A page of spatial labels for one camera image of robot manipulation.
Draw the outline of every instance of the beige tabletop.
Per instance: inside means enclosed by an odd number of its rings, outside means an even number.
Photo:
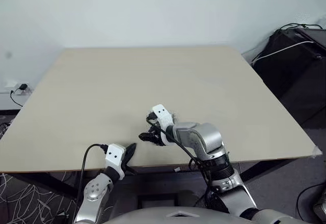
[[[67,49],[0,141],[0,172],[80,170],[94,143],[136,142],[132,166],[188,163],[138,138],[160,103],[180,122],[214,124],[233,162],[321,153],[230,47]],[[103,167],[91,149],[86,168]]]

